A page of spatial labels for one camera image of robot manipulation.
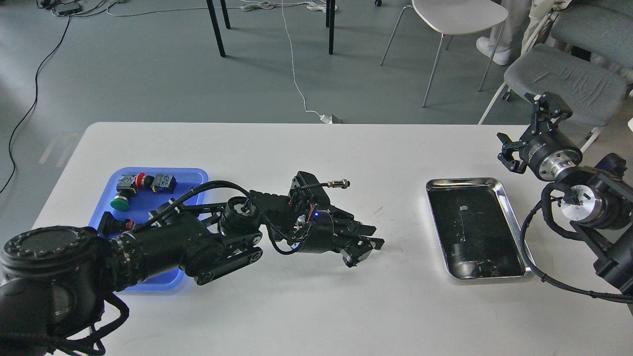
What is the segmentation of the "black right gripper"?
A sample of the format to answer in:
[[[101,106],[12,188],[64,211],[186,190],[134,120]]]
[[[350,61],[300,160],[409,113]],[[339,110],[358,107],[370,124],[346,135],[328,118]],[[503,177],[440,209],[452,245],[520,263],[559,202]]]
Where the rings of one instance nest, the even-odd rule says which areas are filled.
[[[560,95],[552,92],[525,93],[524,98],[532,104],[529,128],[522,140],[517,141],[505,133],[497,133],[502,143],[497,159],[510,172],[523,174],[528,166],[539,180],[554,181],[559,173],[579,165],[583,159],[581,150],[563,133],[554,130],[560,122],[572,117],[573,111]],[[515,152],[522,152],[522,159],[515,159]]]

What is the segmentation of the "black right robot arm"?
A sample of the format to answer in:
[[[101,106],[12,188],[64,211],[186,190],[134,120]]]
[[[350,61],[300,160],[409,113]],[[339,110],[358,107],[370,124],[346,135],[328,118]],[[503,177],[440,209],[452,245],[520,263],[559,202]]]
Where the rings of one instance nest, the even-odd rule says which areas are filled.
[[[572,110],[557,94],[526,94],[532,104],[531,123],[519,140],[498,133],[502,143],[498,160],[511,172],[531,169],[545,181],[540,201],[522,224],[518,249],[532,271],[560,289],[615,303],[632,303],[632,188],[623,181],[626,160],[616,153],[605,155],[594,167],[582,166],[583,154],[558,125]],[[583,241],[597,256],[597,276],[619,294],[575,288],[540,270],[528,257],[525,233],[536,212],[561,237]]]

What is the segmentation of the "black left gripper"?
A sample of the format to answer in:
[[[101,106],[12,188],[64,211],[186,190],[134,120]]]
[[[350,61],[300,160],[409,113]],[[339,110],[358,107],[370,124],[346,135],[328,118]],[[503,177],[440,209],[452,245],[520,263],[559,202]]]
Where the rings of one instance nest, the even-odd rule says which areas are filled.
[[[296,252],[340,252],[347,267],[365,261],[373,250],[380,250],[385,243],[378,237],[358,240],[358,236],[373,236],[377,228],[356,221],[352,214],[342,210],[318,211],[312,223],[308,236],[296,244]]]

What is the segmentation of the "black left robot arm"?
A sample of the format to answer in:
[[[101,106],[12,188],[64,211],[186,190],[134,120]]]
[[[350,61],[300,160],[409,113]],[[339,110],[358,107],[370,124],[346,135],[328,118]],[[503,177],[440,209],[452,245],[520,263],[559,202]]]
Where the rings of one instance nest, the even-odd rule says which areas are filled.
[[[355,267],[384,240],[325,192],[349,186],[304,171],[286,195],[214,180],[151,211],[145,223],[105,216],[99,228],[57,225],[12,237],[1,252],[1,354],[101,356],[102,338],[129,317],[118,291],[173,268],[199,285],[235,272],[262,256],[262,226],[280,254],[341,253]]]

